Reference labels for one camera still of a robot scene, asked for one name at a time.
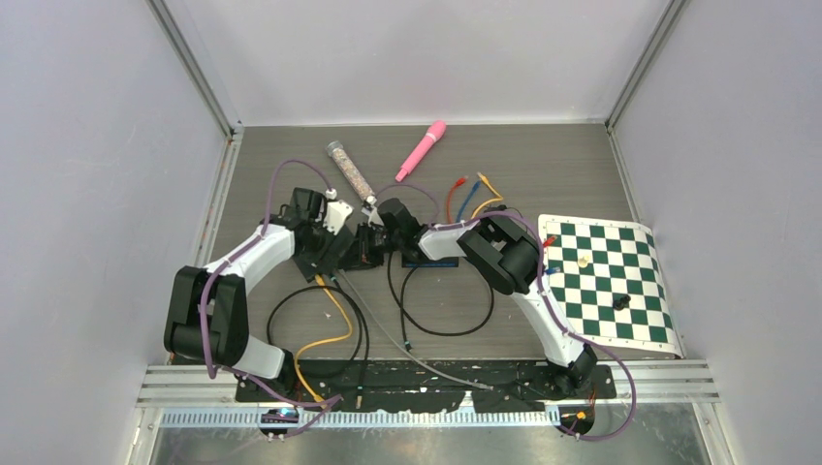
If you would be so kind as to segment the dark grey network switch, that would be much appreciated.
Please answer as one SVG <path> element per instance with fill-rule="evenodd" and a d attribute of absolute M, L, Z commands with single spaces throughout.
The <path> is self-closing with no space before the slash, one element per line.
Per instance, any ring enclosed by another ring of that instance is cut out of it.
<path fill-rule="evenodd" d="M 302 225 L 295 230 L 292 260 L 303 278 L 310 282 L 315 275 L 331 274 L 345 263 L 355 239 L 355 233 L 347 226 L 330 232 L 322 225 Z"/>

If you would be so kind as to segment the black cable teal boot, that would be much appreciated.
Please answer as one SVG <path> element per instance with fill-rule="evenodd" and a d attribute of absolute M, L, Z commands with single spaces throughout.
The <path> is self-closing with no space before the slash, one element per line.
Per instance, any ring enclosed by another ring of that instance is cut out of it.
<path fill-rule="evenodd" d="M 322 403 L 335 380 L 352 377 L 354 407 L 364 403 L 372 337 L 364 311 L 334 277 L 317 276 L 282 297 L 265 318 L 265 340 L 295 351 L 296 392 Z"/>
<path fill-rule="evenodd" d="M 412 283 L 414 275 L 423 271 L 448 271 L 448 267 L 426 267 L 418 264 L 404 267 L 403 264 L 402 256 L 399 263 L 395 263 L 395 252 L 387 255 L 387 285 L 397 307 L 400 344 L 403 349 L 413 351 L 413 330 L 432 337 L 458 338 L 477 333 L 489 324 L 496 307 L 496 292 L 488 284 L 473 284 L 473 280 L 468 279 L 468 291 L 480 296 L 470 295 L 466 308 L 461 308 L 460 302 L 454 297 L 453 303 L 458 305 L 456 310 L 446 310 L 445 302 L 434 302 L 431 308 L 424 309 L 423 304 L 430 303 L 432 296 L 423 296 L 423 286 L 420 283 Z"/>

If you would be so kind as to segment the small black TP-Link switch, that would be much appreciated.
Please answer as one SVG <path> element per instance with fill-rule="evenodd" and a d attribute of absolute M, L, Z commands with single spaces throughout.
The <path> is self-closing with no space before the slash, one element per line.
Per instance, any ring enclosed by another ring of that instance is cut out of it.
<path fill-rule="evenodd" d="M 451 257 L 440 260 L 421 258 L 417 260 L 406 254 L 402 254 L 401 266 L 403 268 L 457 268 L 459 266 L 459 258 Z"/>

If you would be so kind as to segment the black power adapter with cord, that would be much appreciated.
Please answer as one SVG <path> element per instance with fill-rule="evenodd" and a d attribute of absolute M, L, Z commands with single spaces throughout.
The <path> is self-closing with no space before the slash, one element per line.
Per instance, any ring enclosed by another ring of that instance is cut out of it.
<path fill-rule="evenodd" d="M 489 207 L 488 212 L 505 212 L 505 215 L 494 215 L 491 217 L 490 220 L 495 224 L 510 224 L 515 225 L 517 228 L 523 228 L 522 221 L 525 217 L 518 209 L 514 207 L 500 204 Z"/>

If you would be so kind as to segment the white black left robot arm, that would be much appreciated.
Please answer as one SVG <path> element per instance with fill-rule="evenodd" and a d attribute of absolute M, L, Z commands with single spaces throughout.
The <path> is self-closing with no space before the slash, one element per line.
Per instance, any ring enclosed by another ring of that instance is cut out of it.
<path fill-rule="evenodd" d="M 354 212 L 334 190 L 296 188 L 289 202 L 267 210 L 253 233 L 204 267 L 174 277 L 163 343 L 171 354 L 260 377 L 271 399 L 289 399 L 298 385 L 285 366 L 293 356 L 250 333 L 248 296 L 280 264 L 296 260 L 306 278 L 333 271 L 354 235 Z"/>

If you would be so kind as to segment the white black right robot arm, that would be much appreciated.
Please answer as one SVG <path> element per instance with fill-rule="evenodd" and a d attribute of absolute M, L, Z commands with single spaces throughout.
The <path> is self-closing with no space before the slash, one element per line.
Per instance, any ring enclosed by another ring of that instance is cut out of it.
<path fill-rule="evenodd" d="M 387 230 L 390 250 L 416 262 L 465 258 L 494 291 L 512 298 L 541 342 L 550 384 L 559 393 L 578 397 L 591 386 L 596 354 L 574 334 L 550 291 L 545 247 L 535 227 L 505 209 L 457 223 L 425 225 L 398 199 L 382 202 L 376 215 Z"/>

